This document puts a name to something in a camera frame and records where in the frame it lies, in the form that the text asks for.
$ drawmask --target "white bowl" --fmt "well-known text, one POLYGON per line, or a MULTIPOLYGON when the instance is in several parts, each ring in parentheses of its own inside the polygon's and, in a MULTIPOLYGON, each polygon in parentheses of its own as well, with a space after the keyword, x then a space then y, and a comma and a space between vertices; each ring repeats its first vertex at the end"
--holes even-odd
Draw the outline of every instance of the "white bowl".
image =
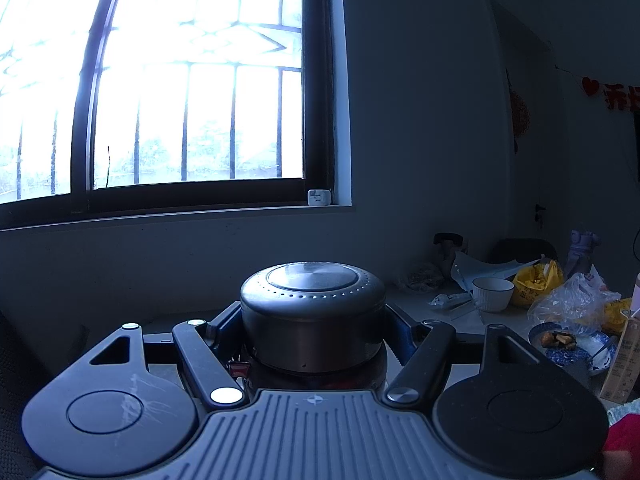
POLYGON ((478 310, 501 312, 507 308, 515 286, 501 278, 476 278, 473 280, 472 297, 478 310))

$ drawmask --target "red heart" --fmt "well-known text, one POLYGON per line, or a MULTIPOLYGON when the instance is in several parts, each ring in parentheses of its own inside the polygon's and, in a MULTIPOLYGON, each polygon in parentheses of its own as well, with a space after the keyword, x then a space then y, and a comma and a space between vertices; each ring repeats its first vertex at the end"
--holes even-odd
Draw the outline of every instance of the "red heart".
POLYGON ((598 83, 595 79, 589 79, 588 77, 582 78, 582 88, 586 94, 591 97, 598 93, 600 90, 600 83, 598 83))

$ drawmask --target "glass pane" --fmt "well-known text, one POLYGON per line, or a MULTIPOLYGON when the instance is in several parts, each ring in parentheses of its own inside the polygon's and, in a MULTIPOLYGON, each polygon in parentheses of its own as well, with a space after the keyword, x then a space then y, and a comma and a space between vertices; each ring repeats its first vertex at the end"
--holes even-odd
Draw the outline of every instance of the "glass pane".
POLYGON ((302 83, 300 72, 282 72, 282 176, 302 177, 302 83))
POLYGON ((236 88, 236 178, 275 178, 278 70, 241 66, 236 88))
POLYGON ((94 186, 302 177, 301 25, 302 0, 119 0, 94 186))
POLYGON ((0 0, 0 202, 70 192, 71 129, 98 0, 0 0))
POLYGON ((189 87, 187 179, 229 178, 229 131, 234 69, 194 65, 189 87))

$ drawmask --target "small white box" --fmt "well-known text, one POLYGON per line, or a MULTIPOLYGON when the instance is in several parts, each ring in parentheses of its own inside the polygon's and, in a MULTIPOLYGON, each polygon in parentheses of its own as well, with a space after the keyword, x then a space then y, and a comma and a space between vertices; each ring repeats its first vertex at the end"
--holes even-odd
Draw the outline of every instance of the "small white box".
POLYGON ((328 189, 310 189, 306 194, 306 201, 314 207, 331 205, 331 191, 328 189))

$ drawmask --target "black chair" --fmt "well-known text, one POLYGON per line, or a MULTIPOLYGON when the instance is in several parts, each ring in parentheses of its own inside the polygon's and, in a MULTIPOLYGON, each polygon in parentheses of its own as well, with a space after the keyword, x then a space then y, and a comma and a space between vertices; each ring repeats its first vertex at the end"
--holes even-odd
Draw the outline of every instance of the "black chair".
POLYGON ((527 263, 544 254, 547 258, 558 260, 558 252, 549 242, 541 238, 505 238, 498 241, 489 254, 490 264, 505 264, 511 260, 527 263))
POLYGON ((20 419, 27 402, 52 377, 0 314, 0 479, 28 480, 39 469, 20 419))

